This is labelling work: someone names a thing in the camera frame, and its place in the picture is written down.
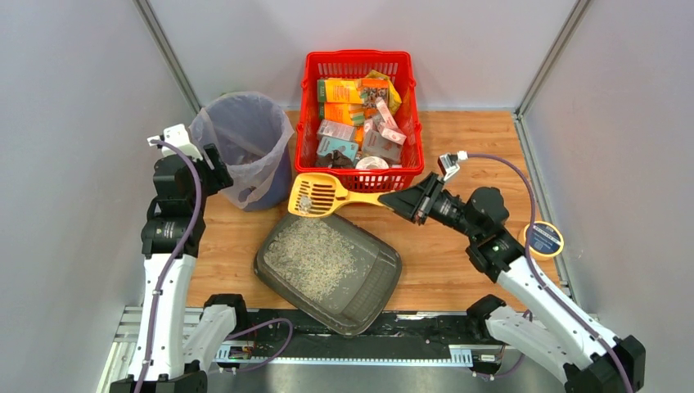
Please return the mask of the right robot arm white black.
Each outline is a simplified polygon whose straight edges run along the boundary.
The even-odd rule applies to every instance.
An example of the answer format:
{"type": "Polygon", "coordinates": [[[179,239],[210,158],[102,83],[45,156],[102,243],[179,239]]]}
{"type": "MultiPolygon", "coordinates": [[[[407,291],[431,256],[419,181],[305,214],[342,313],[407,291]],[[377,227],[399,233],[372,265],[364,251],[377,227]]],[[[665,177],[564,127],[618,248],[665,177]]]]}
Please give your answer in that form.
{"type": "Polygon", "coordinates": [[[620,338],[557,287],[505,227],[508,211],[495,187],[479,187],[467,201],[445,190],[440,176],[379,196],[415,224],[433,219],[467,236],[477,271],[520,300],[535,320],[487,295],[467,313],[480,334],[517,348],[549,371],[567,392],[637,392],[645,382],[646,351],[634,336],[620,338]]]}

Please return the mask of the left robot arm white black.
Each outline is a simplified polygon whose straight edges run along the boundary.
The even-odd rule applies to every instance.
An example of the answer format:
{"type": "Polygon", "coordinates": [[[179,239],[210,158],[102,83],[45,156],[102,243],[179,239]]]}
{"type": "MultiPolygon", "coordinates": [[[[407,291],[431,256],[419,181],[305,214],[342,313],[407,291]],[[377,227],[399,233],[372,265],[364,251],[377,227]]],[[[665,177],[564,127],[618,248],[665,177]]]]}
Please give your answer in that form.
{"type": "Polygon", "coordinates": [[[175,147],[154,165],[156,191],[141,231],[145,296],[133,359],[111,392],[205,392],[225,338],[246,316],[237,294],[212,295],[193,332],[183,332],[192,273],[205,231],[208,196],[233,184],[217,148],[200,158],[175,147]]]}

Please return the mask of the grey litter box tray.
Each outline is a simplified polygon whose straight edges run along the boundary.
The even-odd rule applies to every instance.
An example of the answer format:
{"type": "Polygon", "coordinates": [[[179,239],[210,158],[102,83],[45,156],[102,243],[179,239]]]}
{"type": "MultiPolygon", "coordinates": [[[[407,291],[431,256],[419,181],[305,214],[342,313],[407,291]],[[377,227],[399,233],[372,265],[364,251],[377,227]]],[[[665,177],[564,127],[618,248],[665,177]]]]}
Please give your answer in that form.
{"type": "Polygon", "coordinates": [[[365,332],[385,309],[402,268],[392,246],[339,215],[285,215],[254,261],[262,283],[347,337],[365,332]]]}

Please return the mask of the yellow litter scoop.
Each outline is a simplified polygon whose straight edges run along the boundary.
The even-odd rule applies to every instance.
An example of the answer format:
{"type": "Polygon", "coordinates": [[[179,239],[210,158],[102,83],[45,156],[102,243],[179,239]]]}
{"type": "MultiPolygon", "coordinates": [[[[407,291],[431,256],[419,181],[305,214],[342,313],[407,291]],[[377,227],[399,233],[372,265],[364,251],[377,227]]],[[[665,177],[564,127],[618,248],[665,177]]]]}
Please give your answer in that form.
{"type": "Polygon", "coordinates": [[[349,204],[367,204],[384,207],[377,198],[386,192],[364,193],[353,192],[345,188],[340,180],[330,174],[302,173],[293,182],[287,210],[290,214],[304,218],[323,218],[334,214],[338,209],[349,204]],[[302,215],[297,204],[301,195],[311,198],[311,213],[302,215]]]}

